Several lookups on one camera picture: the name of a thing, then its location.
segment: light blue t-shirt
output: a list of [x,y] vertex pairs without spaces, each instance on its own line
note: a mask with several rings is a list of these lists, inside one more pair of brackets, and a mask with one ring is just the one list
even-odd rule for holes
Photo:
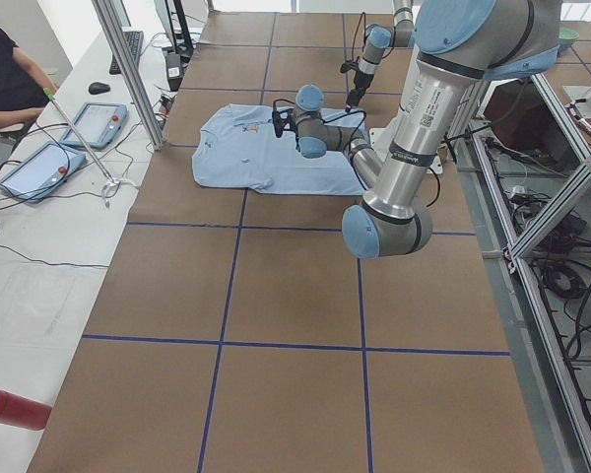
[[[343,110],[323,108],[324,119]],[[193,175],[207,187],[249,187],[271,194],[362,195],[355,172],[340,152],[307,159],[296,149],[296,136],[276,138],[272,108],[230,104],[201,129],[201,144],[193,155]],[[355,127],[361,115],[349,115],[333,125]]]

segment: person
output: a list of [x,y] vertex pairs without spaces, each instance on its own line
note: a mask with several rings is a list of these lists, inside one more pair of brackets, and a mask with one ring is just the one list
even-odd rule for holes
[[0,128],[37,119],[48,103],[43,88],[57,87],[0,29]]

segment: table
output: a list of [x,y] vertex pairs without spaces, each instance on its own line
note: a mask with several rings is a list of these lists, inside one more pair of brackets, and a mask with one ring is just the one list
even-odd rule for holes
[[[143,47],[150,38],[150,34],[145,33]],[[114,146],[128,135],[140,118],[130,104],[122,76],[107,73],[110,54],[101,34],[56,97],[72,116],[84,101],[125,103],[128,119],[111,145]],[[156,102],[161,93],[158,88],[167,89],[164,57],[157,48],[150,45],[145,48],[140,73],[151,103]],[[111,91],[90,96],[88,85],[94,81],[110,84]],[[43,126],[61,121],[50,104],[38,123]],[[56,139],[63,133],[63,129],[49,131]],[[25,159],[47,141],[49,138],[41,132],[27,137],[12,159]],[[119,150],[133,157],[127,177],[140,183],[153,152],[144,128],[137,126]],[[120,176],[130,160],[112,151],[103,161],[114,176]],[[9,168],[5,166],[0,175]],[[100,194],[104,184],[104,176],[92,165],[71,176],[52,195]],[[111,199],[109,208],[92,195],[50,198],[39,204],[5,208],[0,210],[0,244],[35,259],[106,266],[136,195],[136,189],[122,186]],[[13,199],[0,200],[0,209],[15,203]],[[0,389],[50,405],[54,403],[104,275],[104,268],[29,263],[0,248]],[[40,437],[41,432],[0,425],[0,472],[25,471]]]

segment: label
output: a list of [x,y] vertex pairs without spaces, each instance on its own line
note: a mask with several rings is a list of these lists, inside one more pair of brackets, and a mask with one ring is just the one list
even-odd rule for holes
[[[423,98],[423,94],[429,94],[428,101]],[[416,81],[412,95],[407,102],[407,114],[412,116],[412,121],[426,130],[435,130],[440,126],[442,117],[446,111],[451,93],[441,87],[434,87],[425,90],[425,85],[421,79]]]
[[418,100],[421,98],[421,94],[423,93],[423,82],[419,79],[416,81],[414,85],[414,89],[412,90],[412,94],[410,95],[409,100],[407,101],[407,108],[405,112],[410,115],[416,108],[418,104]]

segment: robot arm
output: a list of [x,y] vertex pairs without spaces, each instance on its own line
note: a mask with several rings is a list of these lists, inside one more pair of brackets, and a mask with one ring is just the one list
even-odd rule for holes
[[560,0],[426,0],[415,32],[420,51],[410,68],[418,68],[410,71],[418,79],[406,86],[384,163],[363,138],[339,150],[369,186],[342,222],[344,241],[355,256],[407,254],[427,244],[431,218],[416,194],[462,96],[481,80],[549,69],[558,52],[560,5]]
[[363,55],[359,61],[348,60],[340,71],[346,74],[355,71],[355,86],[349,92],[346,100],[346,111],[359,105],[365,91],[372,84],[378,65],[388,47],[407,47],[414,30],[414,16],[412,14],[413,0],[393,0],[394,27],[385,28],[380,25],[369,25],[365,30],[366,41]]

